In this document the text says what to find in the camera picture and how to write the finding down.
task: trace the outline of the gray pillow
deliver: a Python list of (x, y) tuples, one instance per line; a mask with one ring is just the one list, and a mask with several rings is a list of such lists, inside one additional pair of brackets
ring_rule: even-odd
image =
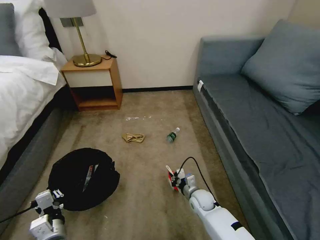
[(295, 115), (320, 99), (320, 31), (280, 20), (242, 73)]
[(22, 56), (15, 39), (14, 6), (0, 4), (0, 55)]

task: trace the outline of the crumpled paper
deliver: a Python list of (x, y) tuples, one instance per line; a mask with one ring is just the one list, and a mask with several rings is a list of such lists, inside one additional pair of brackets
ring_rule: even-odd
[(137, 142), (137, 143), (142, 143), (145, 135), (144, 134), (132, 134), (132, 133), (126, 133), (122, 135), (122, 138), (126, 142)]

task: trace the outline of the table lamp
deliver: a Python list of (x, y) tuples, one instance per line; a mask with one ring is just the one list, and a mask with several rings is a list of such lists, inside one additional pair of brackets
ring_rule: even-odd
[(74, 65), (78, 67), (90, 67), (99, 64), (102, 60), (99, 55), (87, 53), (75, 19), (76, 17), (91, 16), (97, 12), (92, 0), (44, 0), (44, 5), (49, 17), (71, 18), (76, 26), (84, 54), (73, 57)]

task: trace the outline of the black bag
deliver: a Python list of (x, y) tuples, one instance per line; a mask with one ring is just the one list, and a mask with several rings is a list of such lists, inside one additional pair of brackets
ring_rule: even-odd
[(114, 162), (105, 152), (82, 148), (68, 153), (53, 165), (48, 189), (59, 189), (64, 194), (61, 199), (64, 209), (84, 211), (113, 194), (119, 179)]

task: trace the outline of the nightstand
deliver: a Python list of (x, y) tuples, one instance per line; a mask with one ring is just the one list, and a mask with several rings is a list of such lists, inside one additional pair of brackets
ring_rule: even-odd
[(79, 111), (120, 109), (122, 87), (115, 58), (92, 67), (77, 67), (71, 59), (61, 72)]

